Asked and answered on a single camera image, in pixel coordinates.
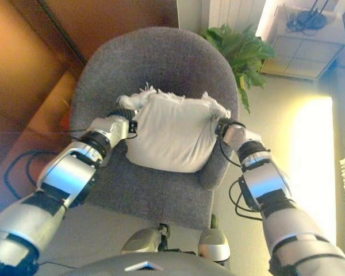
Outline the dark left robot hand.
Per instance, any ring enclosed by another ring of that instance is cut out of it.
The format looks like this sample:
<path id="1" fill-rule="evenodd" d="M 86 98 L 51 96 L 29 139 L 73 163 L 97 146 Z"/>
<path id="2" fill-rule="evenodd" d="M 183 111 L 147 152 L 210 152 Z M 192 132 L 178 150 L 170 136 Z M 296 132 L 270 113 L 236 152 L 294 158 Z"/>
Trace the dark left robot hand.
<path id="1" fill-rule="evenodd" d="M 123 116 L 124 118 L 126 118 L 127 120 L 133 120 L 135 115 L 138 114 L 138 111 L 137 110 L 125 109 L 125 108 L 119 108 L 119 109 L 117 109 L 117 113 L 120 116 Z"/>

